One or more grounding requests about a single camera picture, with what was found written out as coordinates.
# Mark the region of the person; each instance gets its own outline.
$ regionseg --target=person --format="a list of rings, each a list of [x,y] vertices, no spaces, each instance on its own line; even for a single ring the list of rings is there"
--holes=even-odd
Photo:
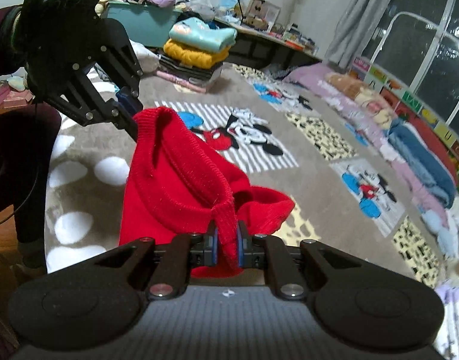
[[[24,60],[12,46],[20,10],[21,7],[0,9],[0,76],[24,66]],[[0,212],[11,205],[16,210],[33,188],[14,214],[22,255],[21,264],[12,267],[17,279],[46,272],[46,182],[60,126],[59,112],[45,103],[0,114]]]

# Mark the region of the wooden floor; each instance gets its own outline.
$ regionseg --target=wooden floor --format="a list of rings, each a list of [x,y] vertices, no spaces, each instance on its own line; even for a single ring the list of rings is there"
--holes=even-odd
[[[0,214],[0,220],[6,218],[13,212],[9,207]],[[0,253],[10,262],[16,263],[20,256],[17,250],[17,235],[14,229],[13,218],[0,225]],[[0,317],[6,319],[6,308],[11,293],[17,287],[16,280],[9,268],[0,263]]]

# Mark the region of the window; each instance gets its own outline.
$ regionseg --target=window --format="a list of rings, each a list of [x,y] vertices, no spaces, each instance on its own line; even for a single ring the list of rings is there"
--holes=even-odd
[[[459,135],[459,0],[391,0],[362,54]]]

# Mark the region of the yellow folded sweater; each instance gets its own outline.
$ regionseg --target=yellow folded sweater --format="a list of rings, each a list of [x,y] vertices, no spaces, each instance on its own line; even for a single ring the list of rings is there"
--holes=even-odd
[[[201,69],[211,69],[214,64],[224,61],[229,55],[229,49],[227,47],[218,54],[211,54],[171,39],[163,46],[163,50],[168,57],[181,61],[185,65]]]

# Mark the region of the stack of folded clothes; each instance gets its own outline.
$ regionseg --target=stack of folded clothes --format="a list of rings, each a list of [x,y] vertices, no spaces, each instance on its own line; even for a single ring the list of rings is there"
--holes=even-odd
[[[221,75],[223,61],[235,44],[236,30],[211,30],[190,17],[176,23],[163,47],[157,75],[196,92],[206,93]]]

